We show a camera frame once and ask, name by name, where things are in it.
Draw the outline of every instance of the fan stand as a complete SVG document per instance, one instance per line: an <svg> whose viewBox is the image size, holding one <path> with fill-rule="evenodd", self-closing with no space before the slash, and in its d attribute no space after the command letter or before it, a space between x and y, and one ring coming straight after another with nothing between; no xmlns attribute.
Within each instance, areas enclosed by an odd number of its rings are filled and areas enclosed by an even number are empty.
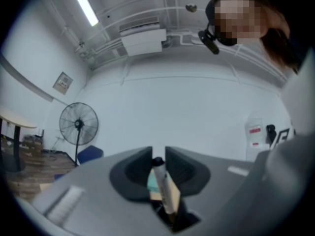
<svg viewBox="0 0 315 236"><path fill-rule="evenodd" d="M75 146L75 167L78 166L78 163L77 163L77 157L78 157L78 147L79 147L79 139L80 139L80 133L81 133L81 129L83 128L84 126L84 123L83 121L79 118L75 121L74 123L76 129L78 130L78 137L77 137L77 144Z"/></svg>

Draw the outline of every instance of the chair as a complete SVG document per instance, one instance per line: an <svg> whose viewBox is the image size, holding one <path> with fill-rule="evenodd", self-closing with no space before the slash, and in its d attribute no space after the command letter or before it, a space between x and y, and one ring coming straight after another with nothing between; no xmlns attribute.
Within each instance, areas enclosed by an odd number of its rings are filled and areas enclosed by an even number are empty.
<svg viewBox="0 0 315 236"><path fill-rule="evenodd" d="M100 148L91 145L78 154L78 161L80 164L83 164L88 161L101 158L103 155L104 152Z"/></svg>

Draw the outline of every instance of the black pedestal fan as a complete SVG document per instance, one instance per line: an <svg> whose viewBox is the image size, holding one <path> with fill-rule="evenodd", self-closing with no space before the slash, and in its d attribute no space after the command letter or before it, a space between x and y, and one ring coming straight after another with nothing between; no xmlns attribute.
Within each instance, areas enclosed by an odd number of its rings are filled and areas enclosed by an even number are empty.
<svg viewBox="0 0 315 236"><path fill-rule="evenodd" d="M61 113L59 128L66 141L76 145L75 166L77 166L78 146L92 141L97 133L97 115L87 104L72 103Z"/></svg>

